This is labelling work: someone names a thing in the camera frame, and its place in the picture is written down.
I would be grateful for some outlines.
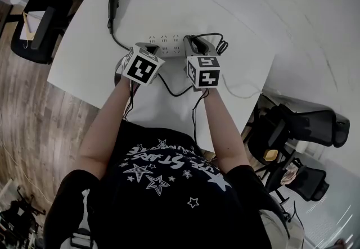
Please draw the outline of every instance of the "white cable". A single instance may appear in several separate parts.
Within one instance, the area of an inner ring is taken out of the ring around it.
[[[251,85],[252,87],[254,87],[254,88],[257,90],[256,92],[254,92],[253,94],[251,94],[250,96],[247,96],[247,97],[243,97],[243,96],[236,95],[236,94],[234,94],[234,93],[232,93],[232,92],[230,91],[230,89],[229,89],[229,87],[228,87],[228,85],[227,85],[227,83],[226,83],[224,74],[222,74],[222,76],[223,76],[224,85],[225,85],[226,89],[228,90],[228,92],[229,92],[231,95],[233,95],[233,96],[236,97],[236,98],[249,99],[249,98],[251,98],[252,96],[254,96],[254,95],[258,94],[258,93],[262,93],[261,90],[259,90],[258,88],[256,88],[254,85]]]
[[[1,117],[1,123],[0,123],[0,126],[2,125],[2,115],[1,115],[1,110],[0,110],[0,117]],[[52,202],[46,198],[45,194],[41,191],[41,189],[39,187],[37,187],[29,178],[28,176],[26,175],[25,171],[22,169],[22,167],[19,165],[19,163],[17,163],[15,161],[15,159],[12,157],[12,155],[8,152],[8,150],[6,149],[5,147],[5,144],[2,142],[2,140],[0,139],[0,143],[2,145],[2,147],[4,148],[6,154],[8,154],[11,158],[11,160],[20,168],[21,172],[23,173],[23,175],[25,176],[25,178],[30,182],[30,184],[32,184],[37,190],[40,191],[40,193],[42,194],[42,196],[45,198],[46,202],[48,202],[49,204],[52,204]]]

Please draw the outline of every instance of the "power outlet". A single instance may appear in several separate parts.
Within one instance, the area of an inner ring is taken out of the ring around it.
[[[185,57],[183,38],[185,34],[149,35],[148,42],[160,47],[157,55],[161,57]]]

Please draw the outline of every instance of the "person's right arm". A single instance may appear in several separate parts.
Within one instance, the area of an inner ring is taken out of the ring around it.
[[[204,103],[220,169],[228,173],[239,165],[250,165],[241,135],[216,88],[209,89]]]

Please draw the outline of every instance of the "t-shirt sleeve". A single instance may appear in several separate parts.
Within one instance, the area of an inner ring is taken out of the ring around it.
[[[45,221],[45,249],[60,248],[77,231],[84,213],[82,192],[95,189],[98,183],[94,175],[84,170],[74,170],[62,180]]]
[[[267,192],[251,166],[237,166],[226,174],[226,178],[235,189],[239,201],[245,208],[272,211],[286,227],[280,205]]]

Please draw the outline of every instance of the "person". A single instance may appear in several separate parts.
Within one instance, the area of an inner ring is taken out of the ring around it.
[[[204,103],[218,167],[184,133],[123,120],[130,93],[122,77],[87,131],[47,215],[45,248],[286,247],[281,208],[216,89]]]

